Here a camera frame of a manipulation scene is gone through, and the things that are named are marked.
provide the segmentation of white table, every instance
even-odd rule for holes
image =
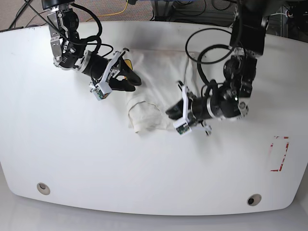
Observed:
[[[206,26],[106,22],[102,40],[118,50],[182,51]],[[95,23],[81,24],[82,38]],[[0,34],[0,161],[11,191],[81,208],[155,215],[215,215],[282,209],[293,201],[308,162],[308,44],[267,36],[245,120],[211,121],[213,134],[134,134],[124,94],[98,102],[89,78],[52,64],[47,27]],[[229,43],[204,33],[191,51]],[[206,66],[221,77],[224,62]],[[287,136],[276,140],[274,136]],[[286,143],[289,147],[283,164]],[[43,182],[48,196],[37,190]],[[255,207],[247,199],[260,194]]]
[[[16,196],[0,166],[1,231],[306,231],[307,214],[295,199],[286,209],[222,216],[144,216],[45,203]]]

